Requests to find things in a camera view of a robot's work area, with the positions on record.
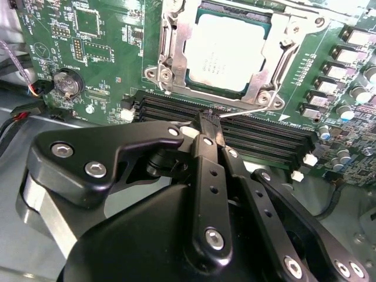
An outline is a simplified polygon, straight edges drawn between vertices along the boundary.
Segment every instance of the hole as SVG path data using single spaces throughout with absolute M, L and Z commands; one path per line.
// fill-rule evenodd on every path
M 178 131 L 174 128 L 169 128 L 169 133 L 173 136 L 179 135 Z
M 218 194 L 218 189 L 215 188 L 214 186 L 210 186 L 210 191 L 213 193 L 213 194 Z
M 178 171 L 178 172 L 183 172 L 183 171 L 185 171 L 185 170 L 187 170 L 188 169 L 188 164 L 186 164 L 186 163 L 179 163 L 177 166 L 176 166 L 176 170 Z
M 291 269 L 294 270 L 295 272 L 298 272 L 298 267 L 295 264 L 291 265 Z
M 59 153 L 63 153 L 63 154 L 67 154 L 68 150 L 66 147 L 59 147 L 58 148 L 58 152 Z
M 277 101 L 276 103 L 274 103 L 274 107 L 275 107 L 276 109 L 282 108 L 282 106 L 283 106 L 283 104 L 282 104 L 282 102 L 280 102 L 280 101 Z
M 322 27 L 325 23 L 325 19 L 324 18 L 317 18 L 315 20 L 315 24 L 318 28 Z
M 148 76 L 149 78 L 154 78 L 154 77 L 155 77 L 155 73 L 154 73 L 153 71 L 148 71 L 148 72 L 147 72 L 147 76 Z
M 268 211 L 268 210 L 264 210 L 264 212 L 265 212 L 265 214 L 266 214 L 267 217 L 272 217 L 273 216 L 272 213 L 270 211 Z

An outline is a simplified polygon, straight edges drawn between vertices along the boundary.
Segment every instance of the cable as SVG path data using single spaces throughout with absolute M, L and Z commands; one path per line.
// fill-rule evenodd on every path
M 20 128 L 24 123 L 27 121 L 29 113 L 20 113 L 18 116 L 15 116 L 13 118 L 7 119 L 0 127 L 0 158 L 5 153 L 7 148 L 9 147 L 9 144 L 12 142 L 16 134 L 19 132 Z
M 14 84 L 8 81 L 0 80 L 0 89 L 13 92 L 15 95 L 27 95 L 28 88 L 26 86 Z
M 337 204 L 340 201 L 341 192 L 343 188 L 345 187 L 345 184 L 346 183 L 343 180 L 338 180 L 337 182 L 334 183 L 335 188 L 334 188 L 333 194 L 331 195 L 328 206 L 321 213 L 314 216 L 317 220 L 326 219 L 329 215 L 332 214 L 335 207 L 337 207 Z
M 26 62 L 20 62 L 21 66 L 24 69 L 29 69 L 33 67 L 33 63 L 31 61 L 26 61 Z M 18 69 L 15 65 L 8 65 L 4 68 L 0 68 L 0 76 L 5 76 L 9 75 L 12 72 L 16 72 Z
M 0 46 L 7 52 L 8 56 L 12 59 L 13 63 L 15 64 L 15 66 L 17 67 L 17 69 L 19 70 L 19 73 L 22 75 L 23 79 L 27 83 L 28 88 L 29 88 L 31 94 L 33 94 L 34 96 L 38 97 L 38 95 L 34 92 L 34 89 L 32 87 L 32 84 L 31 84 L 31 81 L 30 81 L 28 75 L 26 74 L 25 70 L 23 69 L 21 63 L 18 61 L 16 55 L 8 47 L 8 45 L 6 44 L 6 42 L 4 40 L 0 39 Z
M 4 137 L 0 141 L 0 158 L 5 153 L 7 148 L 9 147 L 9 144 L 11 144 L 12 140 L 16 136 L 16 134 L 19 132 L 20 128 L 24 123 L 27 121 L 26 118 L 22 118 L 19 120 L 14 121 L 14 123 L 11 125 L 9 130 L 6 132 Z
M 28 54 L 25 55 L 19 55 L 17 56 L 17 60 L 22 63 L 22 62 L 29 62 L 31 61 L 31 58 Z M 0 62 L 0 69 L 5 68 L 7 66 L 14 65 L 13 61 L 11 58 L 7 58 L 3 61 Z
M 6 131 L 8 126 L 11 125 L 13 122 L 14 122 L 14 118 L 7 119 L 6 121 L 4 121 L 4 123 L 0 126 L 0 138 Z

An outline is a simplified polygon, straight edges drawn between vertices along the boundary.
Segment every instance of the integrated circuit chip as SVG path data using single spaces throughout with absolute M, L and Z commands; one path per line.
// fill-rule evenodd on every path
M 224 35 L 223 31 L 233 32 Z M 189 78 L 216 88 L 243 91 L 264 62 L 261 55 L 264 35 L 262 26 L 224 16 L 202 15 L 184 51 Z
M 87 36 L 100 36 L 99 13 L 96 10 L 75 8 L 76 31 Z

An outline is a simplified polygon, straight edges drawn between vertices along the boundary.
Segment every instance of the motherboard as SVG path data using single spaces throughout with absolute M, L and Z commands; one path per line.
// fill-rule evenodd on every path
M 376 183 L 376 1 L 19 0 L 51 108 L 131 122 L 144 91 L 315 131 L 311 174 Z

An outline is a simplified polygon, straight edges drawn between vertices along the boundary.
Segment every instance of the black metal arm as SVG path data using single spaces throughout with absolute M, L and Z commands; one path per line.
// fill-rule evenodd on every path
M 216 115 L 191 127 L 196 136 L 147 122 L 36 137 L 20 198 L 67 257 L 59 281 L 369 281 L 273 175 L 246 170 Z M 172 184 L 106 219 L 115 183 L 159 176 Z

